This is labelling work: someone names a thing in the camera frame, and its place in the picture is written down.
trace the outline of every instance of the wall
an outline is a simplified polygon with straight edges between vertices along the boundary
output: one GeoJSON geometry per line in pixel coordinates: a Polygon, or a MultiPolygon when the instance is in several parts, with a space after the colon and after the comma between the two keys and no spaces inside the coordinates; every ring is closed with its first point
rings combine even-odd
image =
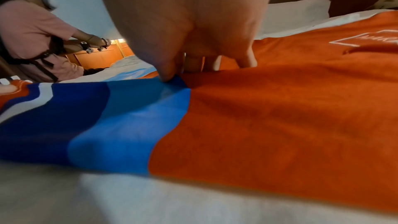
{"type": "Polygon", "coordinates": [[[102,0],[58,0],[59,8],[53,13],[65,22],[90,34],[120,39],[102,0]]]}

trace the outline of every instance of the black pants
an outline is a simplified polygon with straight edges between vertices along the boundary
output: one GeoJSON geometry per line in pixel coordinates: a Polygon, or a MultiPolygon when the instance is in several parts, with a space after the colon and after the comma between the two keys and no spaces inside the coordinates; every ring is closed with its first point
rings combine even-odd
{"type": "Polygon", "coordinates": [[[104,70],[104,68],[90,68],[90,69],[85,69],[83,72],[83,75],[93,75],[95,73],[101,72],[104,70]]]}

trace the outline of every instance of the pink shirt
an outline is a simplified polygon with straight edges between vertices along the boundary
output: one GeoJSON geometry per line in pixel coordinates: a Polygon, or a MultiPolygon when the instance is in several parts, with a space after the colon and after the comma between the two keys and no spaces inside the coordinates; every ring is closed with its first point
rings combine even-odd
{"type": "MultiPolygon", "coordinates": [[[[46,9],[35,4],[14,0],[0,6],[0,35],[13,58],[29,59],[49,49],[51,36],[69,40],[76,28],[66,24],[46,9]]],[[[53,54],[46,58],[54,64],[49,68],[59,81],[83,76],[83,67],[71,63],[67,58],[53,54]]],[[[53,82],[35,65],[18,66],[27,76],[38,82],[53,82]]]]}

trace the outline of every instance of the white wavy line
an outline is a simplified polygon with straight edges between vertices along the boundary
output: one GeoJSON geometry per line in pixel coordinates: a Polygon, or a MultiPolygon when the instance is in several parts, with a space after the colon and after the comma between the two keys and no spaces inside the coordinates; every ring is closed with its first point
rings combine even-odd
{"type": "Polygon", "coordinates": [[[45,105],[49,100],[51,100],[51,98],[53,98],[53,90],[51,85],[52,83],[40,83],[39,97],[31,101],[21,102],[11,106],[0,115],[0,124],[11,117],[24,113],[25,111],[45,105]]]}

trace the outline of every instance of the white pillow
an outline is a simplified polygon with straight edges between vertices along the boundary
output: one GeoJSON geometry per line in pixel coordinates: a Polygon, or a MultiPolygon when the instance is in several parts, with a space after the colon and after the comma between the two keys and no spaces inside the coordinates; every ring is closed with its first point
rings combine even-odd
{"type": "Polygon", "coordinates": [[[269,4],[256,39],[264,34],[304,27],[329,18],[330,0],[301,0],[269,4]]]}

